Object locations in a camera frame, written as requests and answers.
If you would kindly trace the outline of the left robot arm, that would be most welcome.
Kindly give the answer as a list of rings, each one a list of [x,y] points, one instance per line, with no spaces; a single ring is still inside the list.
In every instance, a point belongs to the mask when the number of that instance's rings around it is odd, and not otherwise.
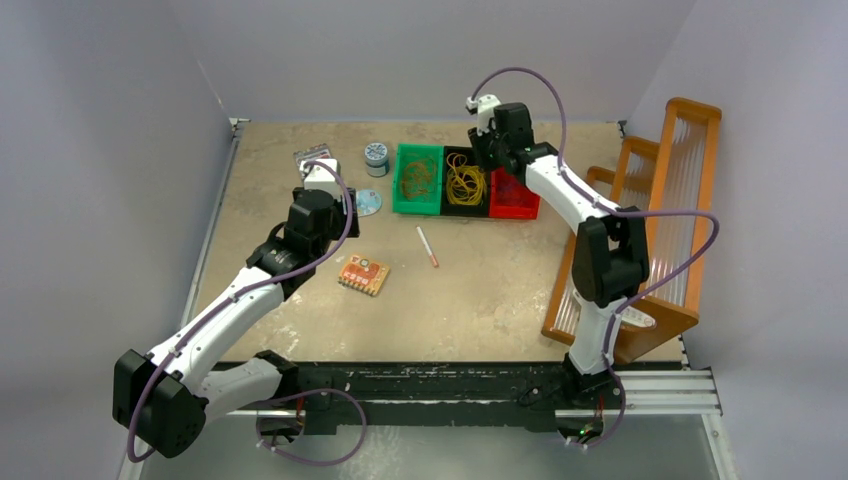
[[[142,354],[127,350],[113,373],[112,416],[128,430],[126,454],[138,463],[135,442],[173,458],[212,421],[250,404],[284,409],[312,393],[299,368],[270,351],[218,371],[229,348],[316,272],[347,237],[359,234],[356,191],[335,197],[297,188],[286,221],[275,226],[212,305],[163,343]]]

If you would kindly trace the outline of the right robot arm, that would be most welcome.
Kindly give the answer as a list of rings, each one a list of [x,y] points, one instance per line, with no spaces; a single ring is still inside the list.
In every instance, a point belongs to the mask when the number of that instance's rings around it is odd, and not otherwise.
[[[648,279],[645,221],[635,207],[622,209],[592,190],[547,142],[536,142],[527,106],[503,103],[494,95],[467,99],[476,125],[468,132],[477,164],[503,170],[545,200],[572,229],[571,282],[579,320],[568,358],[573,373],[561,392],[576,407],[596,399],[595,374],[614,361],[613,347],[628,300]]]

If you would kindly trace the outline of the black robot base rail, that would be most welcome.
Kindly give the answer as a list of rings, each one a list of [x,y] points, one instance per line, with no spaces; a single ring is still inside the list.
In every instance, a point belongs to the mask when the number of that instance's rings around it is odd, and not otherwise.
[[[621,412],[621,379],[579,375],[568,359],[520,362],[299,362],[262,409],[298,411],[308,435],[342,426],[516,427],[591,442]]]

